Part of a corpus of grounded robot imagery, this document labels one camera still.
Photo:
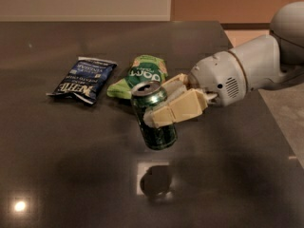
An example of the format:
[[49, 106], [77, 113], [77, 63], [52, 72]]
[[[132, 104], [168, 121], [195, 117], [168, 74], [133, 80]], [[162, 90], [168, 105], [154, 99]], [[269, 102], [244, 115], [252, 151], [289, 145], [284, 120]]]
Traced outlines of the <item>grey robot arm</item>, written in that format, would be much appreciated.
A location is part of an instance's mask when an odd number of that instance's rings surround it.
[[195, 118], [210, 105], [231, 105], [257, 89], [301, 84], [303, 65], [304, 2], [294, 2], [274, 15], [269, 34], [204, 58], [187, 75], [166, 82], [168, 99], [143, 120], [159, 128]]

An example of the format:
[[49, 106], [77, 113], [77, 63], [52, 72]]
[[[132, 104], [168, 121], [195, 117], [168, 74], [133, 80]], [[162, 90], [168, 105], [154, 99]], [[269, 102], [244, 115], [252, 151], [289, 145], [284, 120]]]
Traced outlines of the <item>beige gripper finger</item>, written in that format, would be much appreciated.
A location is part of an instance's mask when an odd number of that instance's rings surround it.
[[187, 88], [187, 86], [188, 76], [183, 73], [174, 76], [173, 78], [162, 84], [162, 87], [166, 90], [167, 95], [173, 94], [179, 88]]
[[207, 107], [205, 94], [198, 89], [189, 89], [164, 106], [147, 110], [143, 121], [149, 127], [160, 128], [198, 117]]

